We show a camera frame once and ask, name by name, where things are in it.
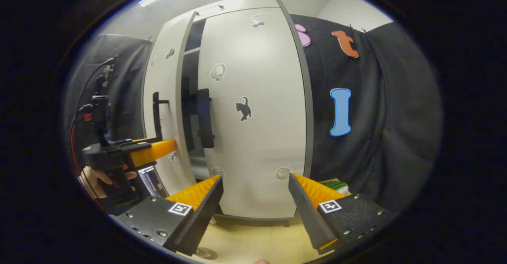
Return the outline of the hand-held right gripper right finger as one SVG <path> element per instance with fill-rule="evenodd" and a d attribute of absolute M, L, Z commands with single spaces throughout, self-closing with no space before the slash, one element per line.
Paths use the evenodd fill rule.
<path fill-rule="evenodd" d="M 391 211 L 362 194 L 341 194 L 291 173 L 288 189 L 312 247 L 319 254 L 353 249 L 385 228 Z"/>

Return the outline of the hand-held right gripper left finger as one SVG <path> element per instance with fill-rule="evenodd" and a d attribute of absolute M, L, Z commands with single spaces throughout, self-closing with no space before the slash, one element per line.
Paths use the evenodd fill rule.
<path fill-rule="evenodd" d="M 167 198 L 147 197 L 116 218 L 135 235 L 167 250 L 192 256 L 223 195 L 222 176 L 213 176 Z"/>

